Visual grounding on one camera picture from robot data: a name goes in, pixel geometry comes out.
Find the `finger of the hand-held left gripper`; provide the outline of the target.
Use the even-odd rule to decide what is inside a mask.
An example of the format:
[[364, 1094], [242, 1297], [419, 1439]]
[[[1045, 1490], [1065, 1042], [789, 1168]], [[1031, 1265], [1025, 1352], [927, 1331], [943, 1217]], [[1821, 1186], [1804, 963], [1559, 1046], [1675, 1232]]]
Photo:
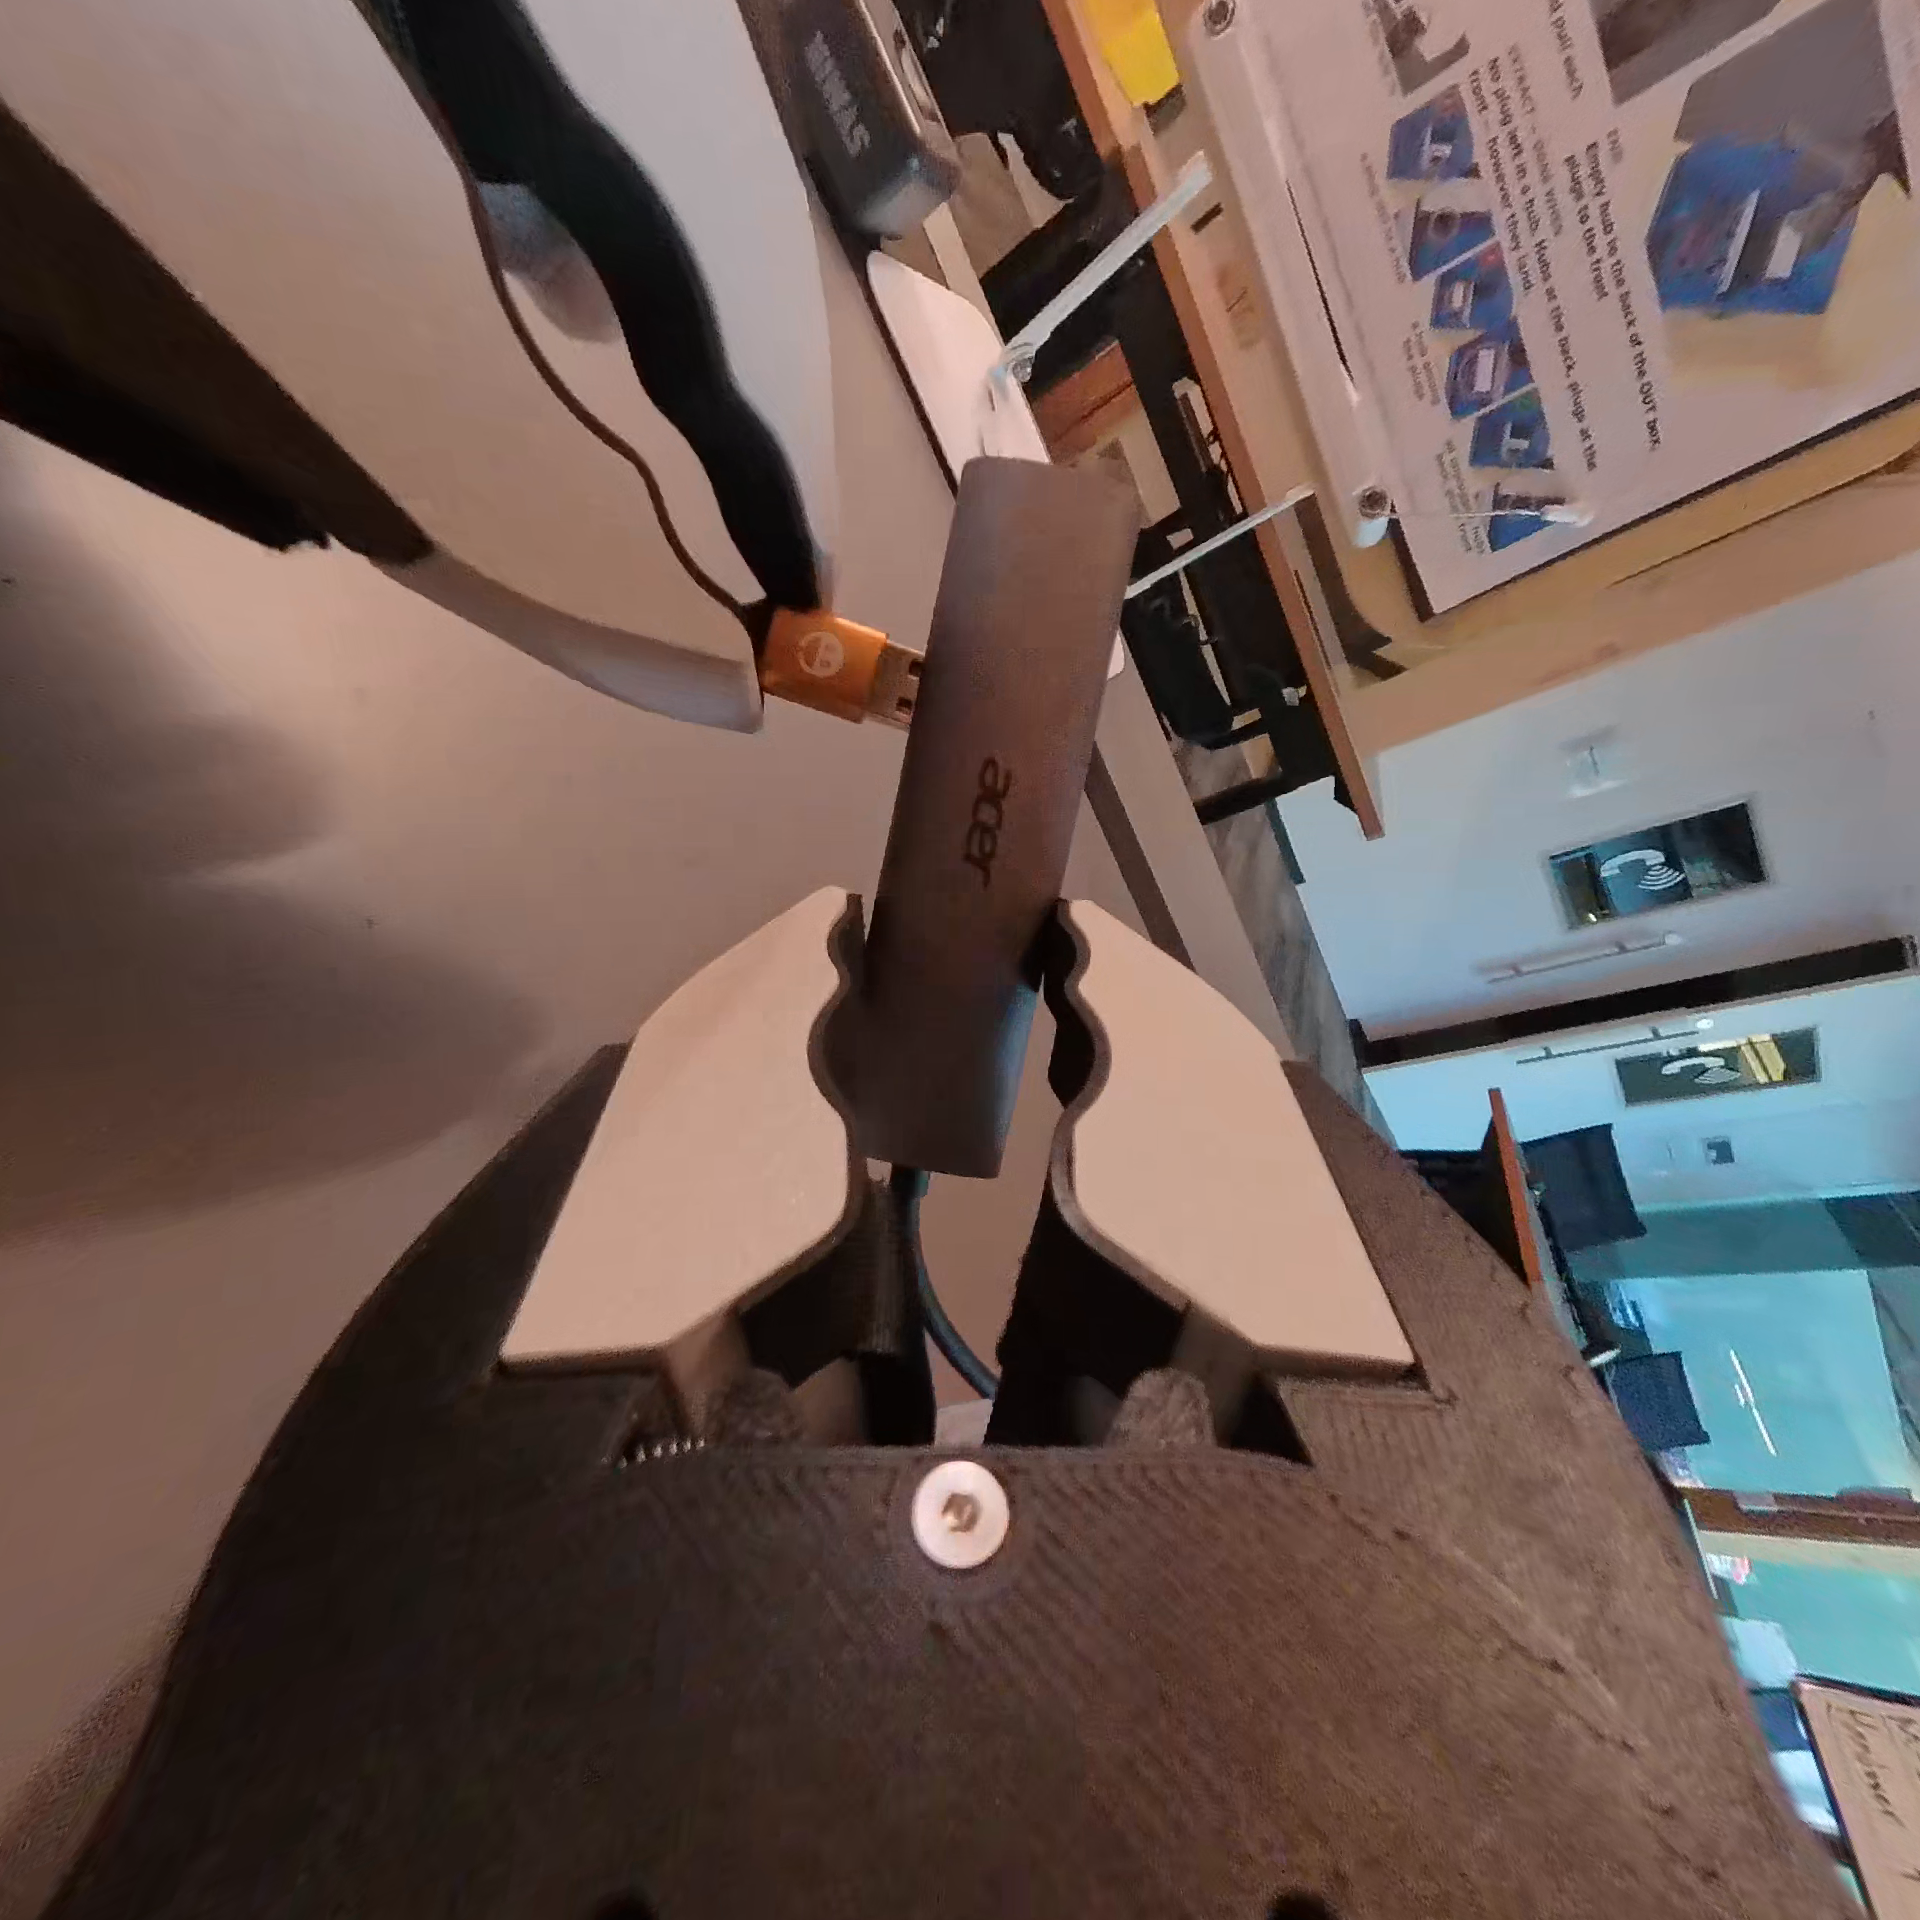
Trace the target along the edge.
[[[810, 190], [739, 4], [4, 4], [4, 110], [432, 554], [371, 562], [624, 706], [764, 724], [829, 583]], [[492, 273], [531, 186], [616, 316]]]
[[618, 313], [586, 250], [527, 184], [476, 186], [479, 233], [501, 286], [515, 281], [563, 337], [610, 345]]

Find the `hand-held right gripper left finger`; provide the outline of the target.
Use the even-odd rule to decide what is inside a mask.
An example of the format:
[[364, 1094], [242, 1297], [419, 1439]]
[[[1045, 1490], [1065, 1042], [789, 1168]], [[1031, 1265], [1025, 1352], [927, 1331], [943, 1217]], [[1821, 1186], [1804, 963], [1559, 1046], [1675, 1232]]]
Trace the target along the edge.
[[730, 1370], [736, 1310], [857, 1212], [821, 1035], [863, 930], [823, 887], [682, 983], [634, 1033], [504, 1336], [505, 1370]]

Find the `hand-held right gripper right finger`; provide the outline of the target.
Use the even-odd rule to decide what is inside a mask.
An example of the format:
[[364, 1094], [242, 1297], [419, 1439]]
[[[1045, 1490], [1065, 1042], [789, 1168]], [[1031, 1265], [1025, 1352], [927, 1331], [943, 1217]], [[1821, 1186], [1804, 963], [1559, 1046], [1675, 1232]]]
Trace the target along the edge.
[[1095, 903], [1059, 903], [1051, 936], [1048, 1198], [1071, 1235], [1249, 1360], [1410, 1379], [1415, 1352], [1275, 1042]]

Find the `grey usb hub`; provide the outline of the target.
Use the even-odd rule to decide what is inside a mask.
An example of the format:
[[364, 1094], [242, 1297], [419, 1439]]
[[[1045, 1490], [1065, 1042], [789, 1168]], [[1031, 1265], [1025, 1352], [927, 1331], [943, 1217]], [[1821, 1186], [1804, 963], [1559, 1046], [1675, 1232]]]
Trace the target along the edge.
[[848, 1030], [872, 1161], [1002, 1171], [1139, 532], [1105, 472], [963, 472]]

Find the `wooden office desk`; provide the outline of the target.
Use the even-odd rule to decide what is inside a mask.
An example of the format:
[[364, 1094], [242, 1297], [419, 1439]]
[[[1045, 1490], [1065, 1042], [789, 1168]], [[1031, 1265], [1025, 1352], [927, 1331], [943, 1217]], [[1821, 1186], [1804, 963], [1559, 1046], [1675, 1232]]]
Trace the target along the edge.
[[1546, 1294], [1553, 1279], [1553, 1248], [1546, 1235], [1546, 1222], [1539, 1209], [1539, 1198], [1531, 1190], [1529, 1171], [1524, 1167], [1520, 1140], [1508, 1115], [1505, 1094], [1488, 1088], [1491, 1129], [1488, 1153], [1493, 1155], [1493, 1208], [1495, 1235], [1493, 1247], [1520, 1273], [1529, 1289]]

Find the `black power bank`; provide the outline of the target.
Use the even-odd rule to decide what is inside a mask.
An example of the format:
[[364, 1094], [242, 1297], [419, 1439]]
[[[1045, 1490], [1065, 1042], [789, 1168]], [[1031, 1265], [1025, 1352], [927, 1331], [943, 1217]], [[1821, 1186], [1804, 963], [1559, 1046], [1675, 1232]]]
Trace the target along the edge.
[[961, 156], [892, 2], [739, 4], [775, 108], [834, 219], [874, 242], [916, 233]]

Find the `black office chair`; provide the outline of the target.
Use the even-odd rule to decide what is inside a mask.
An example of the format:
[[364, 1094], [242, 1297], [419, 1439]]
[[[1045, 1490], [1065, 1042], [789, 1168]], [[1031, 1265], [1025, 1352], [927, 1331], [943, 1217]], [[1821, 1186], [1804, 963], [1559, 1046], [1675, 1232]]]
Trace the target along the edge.
[[1544, 1224], [1565, 1256], [1636, 1242], [1649, 1225], [1628, 1190], [1610, 1122], [1520, 1143]]
[[1644, 1455], [1663, 1456], [1713, 1442], [1681, 1352], [1621, 1354], [1599, 1370], [1599, 1379]]

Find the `dark door poster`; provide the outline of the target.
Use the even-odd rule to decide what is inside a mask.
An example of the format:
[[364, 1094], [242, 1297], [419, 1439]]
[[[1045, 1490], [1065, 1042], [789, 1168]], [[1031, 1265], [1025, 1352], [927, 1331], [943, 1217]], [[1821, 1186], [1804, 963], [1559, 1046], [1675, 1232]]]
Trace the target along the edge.
[[1629, 1051], [1617, 1058], [1613, 1068], [1621, 1102], [1629, 1112], [1777, 1088], [1816, 1088], [1821, 1082], [1816, 1026]]

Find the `instruction sheet on stand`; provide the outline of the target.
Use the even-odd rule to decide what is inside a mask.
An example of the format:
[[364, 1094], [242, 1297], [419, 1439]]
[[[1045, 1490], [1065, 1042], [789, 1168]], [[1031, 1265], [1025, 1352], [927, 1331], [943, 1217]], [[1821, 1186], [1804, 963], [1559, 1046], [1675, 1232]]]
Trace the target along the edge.
[[1883, 564], [1916, 561], [1919, 400], [1719, 488], [1455, 610], [1417, 618], [1394, 552], [1325, 512], [1325, 472], [1209, 108], [1188, 76], [1204, 4], [1159, 4], [1181, 86], [1133, 108], [1087, 4], [1048, 4], [1097, 147], [1120, 167], [1293, 628], [1361, 827], [1384, 833], [1377, 761], [1400, 746], [1565, 687]]

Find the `yellow plastic bin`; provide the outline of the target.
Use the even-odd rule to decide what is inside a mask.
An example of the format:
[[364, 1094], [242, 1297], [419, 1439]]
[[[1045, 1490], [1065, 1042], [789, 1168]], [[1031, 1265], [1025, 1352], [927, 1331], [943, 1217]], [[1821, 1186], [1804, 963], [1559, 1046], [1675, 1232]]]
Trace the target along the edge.
[[1156, 2], [1087, 2], [1095, 47], [1125, 98], [1141, 110], [1181, 86]]

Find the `dark wall poster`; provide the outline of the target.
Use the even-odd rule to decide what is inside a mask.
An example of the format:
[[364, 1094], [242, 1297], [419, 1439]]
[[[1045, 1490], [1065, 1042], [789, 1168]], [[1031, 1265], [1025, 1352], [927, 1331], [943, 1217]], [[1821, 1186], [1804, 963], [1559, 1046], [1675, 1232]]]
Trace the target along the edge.
[[1746, 802], [1618, 833], [1546, 859], [1553, 898], [1571, 928], [1596, 928], [1770, 882]]

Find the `wooden ceiling post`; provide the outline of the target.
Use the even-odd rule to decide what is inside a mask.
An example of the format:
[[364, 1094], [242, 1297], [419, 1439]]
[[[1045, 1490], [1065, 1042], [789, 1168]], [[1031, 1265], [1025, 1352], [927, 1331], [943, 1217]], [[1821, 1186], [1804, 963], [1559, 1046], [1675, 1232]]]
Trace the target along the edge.
[[1685, 1486], [1675, 1497], [1706, 1532], [1807, 1546], [1919, 1550], [1919, 1503], [1887, 1490], [1777, 1496]]

